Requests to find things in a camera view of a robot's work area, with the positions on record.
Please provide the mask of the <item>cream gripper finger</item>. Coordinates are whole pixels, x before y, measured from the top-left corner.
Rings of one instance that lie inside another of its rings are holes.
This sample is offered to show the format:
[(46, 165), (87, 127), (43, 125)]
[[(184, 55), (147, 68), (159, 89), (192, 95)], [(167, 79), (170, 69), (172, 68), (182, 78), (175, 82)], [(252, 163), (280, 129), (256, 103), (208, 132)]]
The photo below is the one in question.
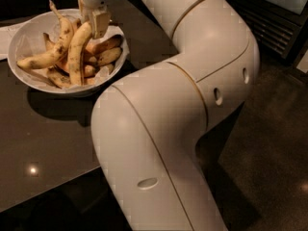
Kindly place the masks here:
[(86, 6), (84, 0), (78, 0), (78, 7), (80, 11), (80, 15), (82, 17), (82, 21), (86, 22), (90, 20), (88, 7)]
[(90, 23), (92, 26), (92, 37), (101, 39), (106, 34), (111, 19), (111, 13), (107, 6), (90, 8)]

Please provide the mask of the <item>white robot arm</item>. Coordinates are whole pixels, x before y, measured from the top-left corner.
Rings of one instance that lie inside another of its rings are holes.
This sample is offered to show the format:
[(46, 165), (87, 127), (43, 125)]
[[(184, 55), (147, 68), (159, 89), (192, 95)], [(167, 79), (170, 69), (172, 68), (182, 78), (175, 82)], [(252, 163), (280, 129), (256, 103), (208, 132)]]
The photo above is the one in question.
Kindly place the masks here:
[(259, 70), (256, 39), (225, 0), (142, 2), (178, 53), (98, 97), (98, 161), (133, 231), (228, 231), (195, 146), (246, 99)]

